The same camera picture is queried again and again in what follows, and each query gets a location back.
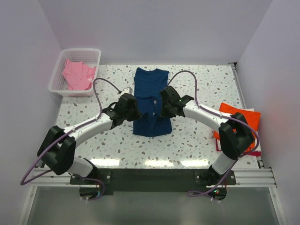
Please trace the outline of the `navy blue printed t-shirt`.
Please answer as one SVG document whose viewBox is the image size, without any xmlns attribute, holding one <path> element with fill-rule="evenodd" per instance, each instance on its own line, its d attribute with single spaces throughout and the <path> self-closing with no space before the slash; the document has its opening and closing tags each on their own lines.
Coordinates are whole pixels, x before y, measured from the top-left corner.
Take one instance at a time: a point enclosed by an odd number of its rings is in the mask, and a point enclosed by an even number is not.
<svg viewBox="0 0 300 225">
<path fill-rule="evenodd" d="M 163 103 L 160 91 L 167 86 L 168 75 L 169 71 L 161 69 L 136 69 L 134 96 L 142 116 L 133 123 L 134 135 L 156 137 L 172 132 L 170 119 L 161 116 Z"/>
</svg>

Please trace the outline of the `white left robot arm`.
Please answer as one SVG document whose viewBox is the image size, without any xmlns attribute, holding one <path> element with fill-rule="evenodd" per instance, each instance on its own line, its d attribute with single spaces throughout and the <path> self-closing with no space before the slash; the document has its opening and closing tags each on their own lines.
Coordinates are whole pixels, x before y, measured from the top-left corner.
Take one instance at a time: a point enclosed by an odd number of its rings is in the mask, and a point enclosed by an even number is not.
<svg viewBox="0 0 300 225">
<path fill-rule="evenodd" d="M 89 160 L 75 157 L 75 150 L 88 139 L 120 126 L 124 121 L 141 118 L 136 98 L 124 93 L 114 107 L 107 107 L 96 116 L 77 125 L 49 129 L 38 152 L 38 159 L 47 165 L 56 175 L 66 172 L 79 175 L 92 184 L 97 179 L 96 166 Z"/>
</svg>

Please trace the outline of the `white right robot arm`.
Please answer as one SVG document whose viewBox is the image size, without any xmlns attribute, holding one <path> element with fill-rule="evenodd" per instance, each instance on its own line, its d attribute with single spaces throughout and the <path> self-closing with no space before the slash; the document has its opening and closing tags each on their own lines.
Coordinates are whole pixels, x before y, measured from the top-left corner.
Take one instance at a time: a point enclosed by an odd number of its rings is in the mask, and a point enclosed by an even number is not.
<svg viewBox="0 0 300 225">
<path fill-rule="evenodd" d="M 213 110 L 198 103 L 196 97 L 181 97 L 172 86 L 160 91 L 162 99 L 161 116 L 176 116 L 194 119 L 219 134 L 222 153 L 209 168 L 209 179 L 220 184 L 225 173 L 231 170 L 238 158 L 255 142 L 255 131 L 248 125 L 241 113 L 234 115 Z"/>
</svg>

